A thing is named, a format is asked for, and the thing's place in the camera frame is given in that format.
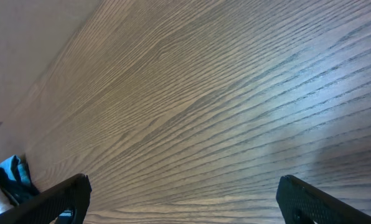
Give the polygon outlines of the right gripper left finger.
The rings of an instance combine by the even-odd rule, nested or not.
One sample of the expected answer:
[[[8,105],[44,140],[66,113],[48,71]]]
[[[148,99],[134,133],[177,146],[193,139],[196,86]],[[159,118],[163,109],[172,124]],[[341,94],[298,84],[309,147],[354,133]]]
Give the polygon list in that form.
[[[82,224],[91,192],[88,176],[77,174],[0,214],[0,224]]]

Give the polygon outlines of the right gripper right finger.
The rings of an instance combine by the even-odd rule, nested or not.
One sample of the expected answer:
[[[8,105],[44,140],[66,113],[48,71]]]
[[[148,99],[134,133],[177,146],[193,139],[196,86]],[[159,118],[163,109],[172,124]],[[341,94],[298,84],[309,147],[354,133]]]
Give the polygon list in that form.
[[[280,178],[276,201],[286,224],[371,224],[370,215],[293,175]]]

